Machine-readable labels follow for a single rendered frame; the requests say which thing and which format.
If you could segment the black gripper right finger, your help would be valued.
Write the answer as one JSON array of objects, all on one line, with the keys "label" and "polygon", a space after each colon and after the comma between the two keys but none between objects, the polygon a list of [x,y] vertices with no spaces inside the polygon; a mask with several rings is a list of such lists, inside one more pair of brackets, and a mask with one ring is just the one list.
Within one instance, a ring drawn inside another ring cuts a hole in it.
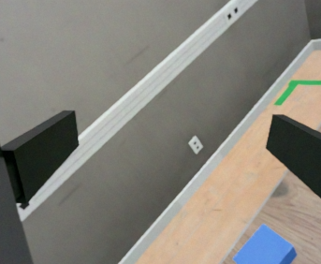
[{"label": "black gripper right finger", "polygon": [[265,149],[321,198],[321,132],[272,114]]}]

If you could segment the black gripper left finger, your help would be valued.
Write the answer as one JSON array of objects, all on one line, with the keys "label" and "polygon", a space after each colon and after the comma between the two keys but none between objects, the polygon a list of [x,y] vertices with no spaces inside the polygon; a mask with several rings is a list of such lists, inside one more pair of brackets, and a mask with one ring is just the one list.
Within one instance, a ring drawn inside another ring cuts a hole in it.
[{"label": "black gripper left finger", "polygon": [[27,204],[79,146],[74,110],[0,146],[0,264],[34,264],[17,204]]}]

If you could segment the blue rectangular block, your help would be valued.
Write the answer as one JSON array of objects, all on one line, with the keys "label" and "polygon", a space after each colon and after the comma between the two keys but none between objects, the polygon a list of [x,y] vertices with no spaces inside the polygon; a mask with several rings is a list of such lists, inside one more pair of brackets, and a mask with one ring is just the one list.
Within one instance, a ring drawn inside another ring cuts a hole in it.
[{"label": "blue rectangular block", "polygon": [[291,264],[296,256],[292,244],[263,224],[232,259],[237,264]]}]

